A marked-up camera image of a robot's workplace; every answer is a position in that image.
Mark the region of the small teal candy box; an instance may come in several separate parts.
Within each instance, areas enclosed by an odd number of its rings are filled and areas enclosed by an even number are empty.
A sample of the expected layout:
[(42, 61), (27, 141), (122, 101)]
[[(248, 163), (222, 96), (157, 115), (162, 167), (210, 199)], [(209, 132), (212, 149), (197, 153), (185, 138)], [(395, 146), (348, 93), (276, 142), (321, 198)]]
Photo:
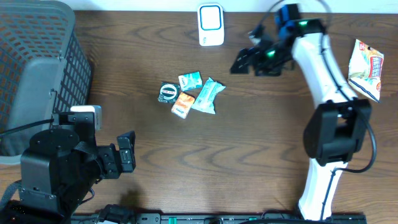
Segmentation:
[(200, 72), (186, 73), (178, 77), (182, 91), (189, 91), (203, 87)]

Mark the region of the teal white snack packet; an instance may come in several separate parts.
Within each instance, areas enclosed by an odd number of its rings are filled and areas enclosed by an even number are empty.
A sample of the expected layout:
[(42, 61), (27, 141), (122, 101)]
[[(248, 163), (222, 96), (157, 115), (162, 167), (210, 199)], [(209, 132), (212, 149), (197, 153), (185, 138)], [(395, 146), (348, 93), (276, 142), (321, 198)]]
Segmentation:
[(207, 79), (201, 92), (197, 96), (192, 109), (209, 113), (216, 114), (214, 107), (214, 100), (217, 94), (223, 91), (226, 87), (221, 83), (214, 81), (212, 78)]

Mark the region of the small orange candy box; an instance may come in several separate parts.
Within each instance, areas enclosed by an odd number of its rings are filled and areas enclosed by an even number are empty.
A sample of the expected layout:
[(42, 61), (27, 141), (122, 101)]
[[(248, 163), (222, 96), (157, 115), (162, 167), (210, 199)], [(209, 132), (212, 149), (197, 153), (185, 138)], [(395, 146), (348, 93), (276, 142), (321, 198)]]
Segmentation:
[(176, 102), (174, 103), (171, 112), (178, 117), (185, 119), (190, 111), (190, 108), (195, 102), (195, 98), (184, 92), (178, 96)]

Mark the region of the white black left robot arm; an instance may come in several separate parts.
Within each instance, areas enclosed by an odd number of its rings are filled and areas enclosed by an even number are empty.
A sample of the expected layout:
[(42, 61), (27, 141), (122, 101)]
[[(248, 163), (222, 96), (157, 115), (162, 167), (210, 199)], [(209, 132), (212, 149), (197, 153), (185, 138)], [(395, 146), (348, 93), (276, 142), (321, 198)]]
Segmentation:
[(71, 223), (92, 186), (136, 168), (134, 131), (98, 146), (93, 112), (55, 113), (21, 155), (21, 179), (1, 199), (1, 223)]

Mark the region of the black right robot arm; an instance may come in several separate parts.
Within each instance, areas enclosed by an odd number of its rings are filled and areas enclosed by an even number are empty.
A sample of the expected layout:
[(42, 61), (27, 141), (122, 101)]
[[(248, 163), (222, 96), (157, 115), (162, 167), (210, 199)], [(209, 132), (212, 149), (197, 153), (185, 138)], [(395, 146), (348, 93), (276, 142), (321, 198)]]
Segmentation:
[(330, 47), (328, 27), (320, 19), (304, 19), (297, 4), (286, 4), (276, 12), (275, 24), (277, 40), (258, 23), (249, 34), (254, 46), (239, 51), (230, 72), (253, 70), (258, 77), (277, 77), (291, 60), (301, 68), (315, 111), (303, 132), (309, 168), (297, 208), (302, 219), (324, 222), (332, 218), (342, 173), (366, 172), (376, 160), (371, 104), (360, 100), (345, 80)]

